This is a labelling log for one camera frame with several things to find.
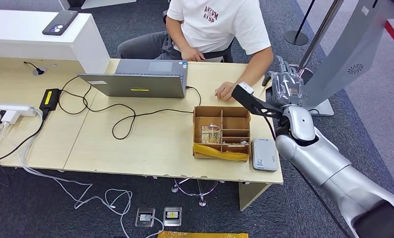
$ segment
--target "dark gray pants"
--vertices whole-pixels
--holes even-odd
[[[173,48],[167,31],[150,33],[121,43],[118,55],[122,59],[181,60],[181,52]]]

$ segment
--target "laptop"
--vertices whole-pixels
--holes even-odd
[[[183,60],[120,59],[115,74],[77,74],[109,97],[185,98]]]

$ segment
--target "person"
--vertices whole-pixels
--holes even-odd
[[[171,0],[166,28],[121,43],[118,54],[127,59],[203,61],[203,53],[223,51],[236,37],[252,57],[237,81],[215,89],[214,96],[225,101],[233,100],[238,83],[257,83],[273,62],[259,0]]]

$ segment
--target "yellow plastic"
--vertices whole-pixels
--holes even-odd
[[[214,148],[199,145],[194,143],[193,149],[195,153],[200,153],[203,155],[208,155],[211,157],[216,157],[225,160],[233,160],[233,161],[247,161],[249,155],[244,153],[237,153],[237,152],[220,152]]]
[[[249,238],[248,234],[162,232],[158,238]]]

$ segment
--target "person's hand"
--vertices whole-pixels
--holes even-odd
[[[203,61],[206,59],[203,53],[192,47],[181,49],[181,56],[186,61]]]
[[[234,100],[232,92],[236,84],[231,82],[224,82],[218,89],[215,90],[214,96],[223,101],[231,102]]]

